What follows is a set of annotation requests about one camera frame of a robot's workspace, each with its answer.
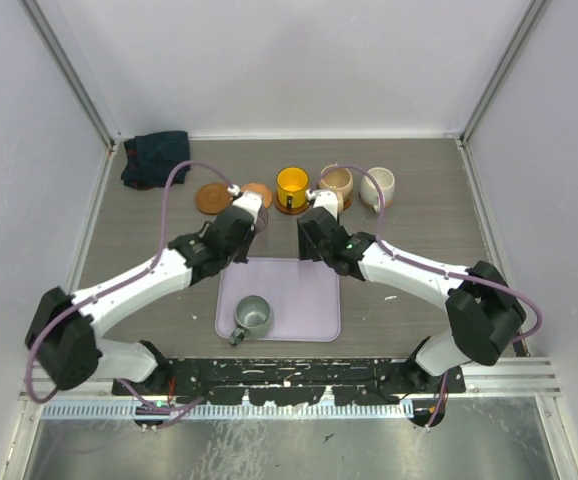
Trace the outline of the brown wooden round coaster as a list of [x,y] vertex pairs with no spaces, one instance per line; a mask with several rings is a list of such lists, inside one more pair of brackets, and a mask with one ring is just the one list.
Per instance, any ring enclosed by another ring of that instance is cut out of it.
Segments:
[[348,198],[343,200],[343,209],[347,210],[353,203],[353,197],[349,196]]

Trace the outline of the yellow mug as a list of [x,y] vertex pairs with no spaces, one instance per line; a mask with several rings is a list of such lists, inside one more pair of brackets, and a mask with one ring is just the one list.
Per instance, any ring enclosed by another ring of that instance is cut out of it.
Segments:
[[309,176],[302,168],[287,167],[277,174],[276,197],[283,208],[295,210],[304,207],[308,187]]

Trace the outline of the white ceramic mug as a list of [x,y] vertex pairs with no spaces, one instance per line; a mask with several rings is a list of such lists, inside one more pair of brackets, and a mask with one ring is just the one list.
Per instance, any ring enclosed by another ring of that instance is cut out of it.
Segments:
[[378,192],[381,192],[383,205],[385,205],[389,199],[394,198],[396,184],[394,174],[383,167],[373,167],[368,170],[368,173],[376,181],[376,184],[368,176],[364,176],[359,188],[359,197],[375,205],[376,203],[379,204]]

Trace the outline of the beige ceramic mug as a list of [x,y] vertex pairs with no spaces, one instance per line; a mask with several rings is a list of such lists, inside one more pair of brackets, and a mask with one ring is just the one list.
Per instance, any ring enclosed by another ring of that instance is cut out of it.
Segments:
[[318,181],[319,189],[329,189],[340,193],[343,201],[347,201],[354,186],[353,176],[349,169],[339,168],[336,164],[327,165],[322,169]]

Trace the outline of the grey ceramic mug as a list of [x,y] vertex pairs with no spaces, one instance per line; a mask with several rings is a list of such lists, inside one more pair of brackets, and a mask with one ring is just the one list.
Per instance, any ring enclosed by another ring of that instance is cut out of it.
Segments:
[[258,295],[242,298],[234,310],[234,330],[228,343],[235,347],[246,339],[263,339],[273,326],[273,309],[270,303]]

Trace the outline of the purple glass mug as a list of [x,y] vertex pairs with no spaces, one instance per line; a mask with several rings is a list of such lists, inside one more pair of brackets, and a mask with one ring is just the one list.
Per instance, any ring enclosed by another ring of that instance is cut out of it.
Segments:
[[254,223],[255,234],[260,234],[268,224],[268,211],[262,206],[257,213],[256,221]]

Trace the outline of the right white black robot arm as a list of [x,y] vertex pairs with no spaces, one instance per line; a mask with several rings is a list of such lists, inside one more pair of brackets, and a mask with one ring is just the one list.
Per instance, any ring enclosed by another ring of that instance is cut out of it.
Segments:
[[350,234],[323,207],[297,220],[299,258],[322,261],[340,276],[394,287],[442,310],[449,329],[423,340],[406,361],[413,390],[428,394],[443,374],[468,362],[493,366],[526,319],[500,272],[479,261],[473,267],[444,266],[366,232]]

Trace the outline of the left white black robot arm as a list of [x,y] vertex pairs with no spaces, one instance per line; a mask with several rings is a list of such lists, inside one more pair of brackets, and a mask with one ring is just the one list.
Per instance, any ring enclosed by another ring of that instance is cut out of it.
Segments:
[[103,378],[160,395],[173,376],[169,360],[150,341],[123,343],[106,333],[160,298],[246,262],[258,217],[256,207],[230,206],[200,231],[177,237],[154,258],[107,282],[72,294],[60,287],[45,292],[25,338],[31,360],[57,392]]

